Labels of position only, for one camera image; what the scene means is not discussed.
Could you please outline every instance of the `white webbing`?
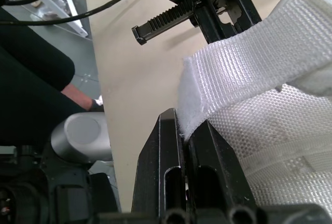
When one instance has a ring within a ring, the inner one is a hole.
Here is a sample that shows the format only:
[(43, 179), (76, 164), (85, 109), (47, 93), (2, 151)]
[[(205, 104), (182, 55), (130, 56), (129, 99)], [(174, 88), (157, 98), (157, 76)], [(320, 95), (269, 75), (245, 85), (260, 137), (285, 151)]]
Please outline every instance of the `white webbing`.
[(291, 0), (185, 59), (178, 117), (188, 138), (206, 119), (332, 61), (332, 0)]

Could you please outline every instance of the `black plastic part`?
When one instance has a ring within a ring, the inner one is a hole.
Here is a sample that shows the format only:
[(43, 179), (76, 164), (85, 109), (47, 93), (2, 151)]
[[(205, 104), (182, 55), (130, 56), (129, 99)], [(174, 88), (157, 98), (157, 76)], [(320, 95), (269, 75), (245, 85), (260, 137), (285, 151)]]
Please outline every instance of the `black plastic part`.
[(90, 178), (94, 210), (97, 213), (119, 212), (107, 175), (98, 173), (91, 175)]
[(132, 211), (164, 216), (172, 208), (186, 209), (182, 140), (176, 113), (162, 113), (138, 160)]
[(45, 147), (40, 167), (47, 175), (50, 223), (66, 224), (92, 217), (94, 207), (88, 167), (63, 161), (50, 143)]
[(255, 213), (255, 199), (235, 152), (208, 121), (194, 131), (190, 142), (196, 154), (197, 208), (218, 207), (228, 215), (233, 208), (245, 207)]
[(246, 31), (261, 21), (252, 0), (227, 0), (227, 2), (229, 2), (227, 12), (230, 19), (240, 27), (238, 32)]
[[(132, 31), (136, 40), (148, 40), (190, 19), (199, 26), (206, 41), (213, 43), (241, 33), (255, 25), (261, 18), (251, 0), (171, 0), (178, 5), (151, 19)], [(227, 11), (233, 24), (223, 24), (218, 15)]]
[(143, 45), (148, 40), (187, 20), (192, 14), (191, 2), (184, 1), (155, 18), (152, 18), (142, 26), (135, 26), (132, 28), (132, 32), (139, 44)]
[(229, 38), (236, 34), (230, 23), (224, 24), (220, 21), (216, 9), (210, 0), (201, 0), (195, 7), (195, 19), (208, 44)]

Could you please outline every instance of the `person's leg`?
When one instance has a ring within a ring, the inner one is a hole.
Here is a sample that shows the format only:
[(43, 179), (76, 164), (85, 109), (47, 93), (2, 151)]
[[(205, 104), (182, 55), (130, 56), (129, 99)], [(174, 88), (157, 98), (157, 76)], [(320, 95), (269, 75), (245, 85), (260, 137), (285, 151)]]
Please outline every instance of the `person's leg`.
[(93, 99), (79, 91), (73, 84), (67, 85), (61, 92), (86, 111), (91, 109)]
[[(2, 8), (0, 19), (17, 21)], [(0, 26), (0, 46), (58, 91), (62, 91), (73, 79), (73, 61), (27, 26)]]
[(0, 145), (43, 144), (52, 130), (85, 112), (0, 47)]

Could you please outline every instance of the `black metal bracket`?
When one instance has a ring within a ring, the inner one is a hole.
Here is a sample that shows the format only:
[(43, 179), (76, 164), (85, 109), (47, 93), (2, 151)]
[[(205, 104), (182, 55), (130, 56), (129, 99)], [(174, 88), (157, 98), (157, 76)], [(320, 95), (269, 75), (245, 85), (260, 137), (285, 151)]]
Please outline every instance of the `black metal bracket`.
[[(178, 5), (147, 23), (132, 28), (136, 40), (141, 45), (187, 19), (195, 19), (195, 26), (200, 27), (208, 43), (234, 36), (261, 21), (251, 0), (173, 1), (179, 1)], [(232, 24), (220, 21), (218, 15), (225, 11), (230, 15)]]

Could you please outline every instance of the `white mesh fabric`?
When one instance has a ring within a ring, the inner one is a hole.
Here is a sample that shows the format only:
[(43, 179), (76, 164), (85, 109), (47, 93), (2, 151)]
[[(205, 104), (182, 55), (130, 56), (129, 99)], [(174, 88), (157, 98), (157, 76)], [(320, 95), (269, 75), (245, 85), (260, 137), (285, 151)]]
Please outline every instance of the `white mesh fabric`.
[(239, 159), (274, 145), (332, 132), (332, 102), (284, 85), (219, 110), (210, 123)]
[(332, 172), (291, 175), (250, 185), (261, 206), (315, 203), (332, 216)]

